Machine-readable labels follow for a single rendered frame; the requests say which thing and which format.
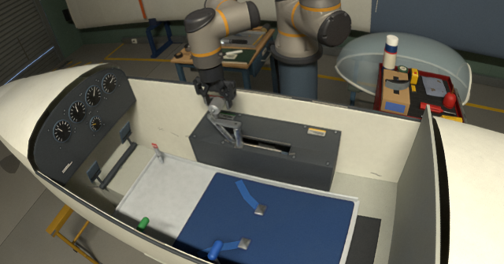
blue knob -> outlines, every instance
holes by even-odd
[[[210,248],[210,252],[208,253],[208,259],[210,260],[215,260],[217,256],[219,256],[219,253],[221,252],[222,246],[224,243],[220,240],[215,240],[215,242],[212,245],[212,248]]]

concrete floor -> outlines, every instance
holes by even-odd
[[[170,59],[182,45],[173,44],[158,59]],[[338,50],[327,50],[319,60],[319,99],[325,102],[349,105],[350,92],[347,83],[334,70]],[[175,65],[164,61],[137,61],[150,58],[147,44],[109,43],[82,46],[62,68],[87,63],[110,62],[119,65],[128,76],[159,80],[178,80]],[[192,81],[196,72],[185,69],[187,81]],[[241,74],[226,73],[227,80],[234,80],[243,87]],[[272,79],[268,70],[261,70],[251,78],[252,88],[258,91],[272,91]],[[373,97],[365,93],[357,94],[355,106],[372,109]],[[482,84],[473,84],[470,103],[465,112],[470,124],[504,133],[504,89]],[[0,143],[0,263],[89,263],[58,238],[46,233],[63,203],[46,190],[17,161],[6,160],[9,151]],[[61,230],[70,240],[79,232],[85,220],[74,213]],[[157,263],[143,253],[132,249],[120,240],[108,235],[90,224],[80,237],[79,243],[103,264],[113,263]]]

instrument panel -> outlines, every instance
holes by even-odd
[[[37,168],[65,185],[135,101],[120,69],[99,66],[84,73],[51,103],[35,129]]]

dial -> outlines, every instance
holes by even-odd
[[[86,102],[89,106],[97,106],[102,98],[99,86],[90,86],[86,91]]]
[[[89,121],[89,127],[91,127],[91,130],[95,132],[100,130],[102,127],[102,119],[100,117],[91,118],[91,121]]]
[[[54,125],[53,136],[58,142],[64,143],[68,141],[71,134],[72,126],[68,121],[60,120]]]
[[[108,73],[103,77],[102,87],[105,93],[111,94],[116,89],[116,85],[117,78],[114,74]]]
[[[83,102],[74,102],[69,110],[70,120],[79,123],[86,117],[86,106]]]

red ball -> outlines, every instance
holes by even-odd
[[[444,107],[452,109],[452,108],[454,108],[456,102],[457,102],[457,97],[455,96],[455,94],[448,93],[447,95],[444,96],[444,99],[443,99]]]

